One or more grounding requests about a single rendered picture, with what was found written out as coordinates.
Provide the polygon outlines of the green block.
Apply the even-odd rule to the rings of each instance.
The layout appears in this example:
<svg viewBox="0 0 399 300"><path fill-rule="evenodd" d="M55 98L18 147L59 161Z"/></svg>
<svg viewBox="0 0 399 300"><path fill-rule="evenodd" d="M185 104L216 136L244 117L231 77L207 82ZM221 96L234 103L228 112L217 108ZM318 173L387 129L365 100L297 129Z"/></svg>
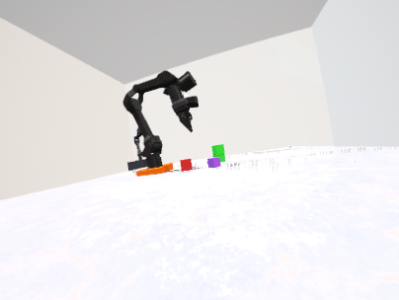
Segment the green block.
<svg viewBox="0 0 399 300"><path fill-rule="evenodd" d="M220 157L220 162L225 162L225 155L224 153L221 154L212 154L213 158Z"/></svg>
<svg viewBox="0 0 399 300"><path fill-rule="evenodd" d="M213 153L213 154L225 153L225 152L224 152L224 146L223 146L223 144L212 146L212 153Z"/></svg>

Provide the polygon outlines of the purple block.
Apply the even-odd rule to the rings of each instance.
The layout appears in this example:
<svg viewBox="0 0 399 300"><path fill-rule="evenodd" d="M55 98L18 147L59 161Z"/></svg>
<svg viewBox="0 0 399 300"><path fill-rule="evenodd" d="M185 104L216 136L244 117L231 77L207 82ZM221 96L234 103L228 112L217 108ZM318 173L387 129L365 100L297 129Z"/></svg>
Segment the purple block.
<svg viewBox="0 0 399 300"><path fill-rule="evenodd" d="M220 157L207 159L207 162L209 168L216 168L221 166Z"/></svg>

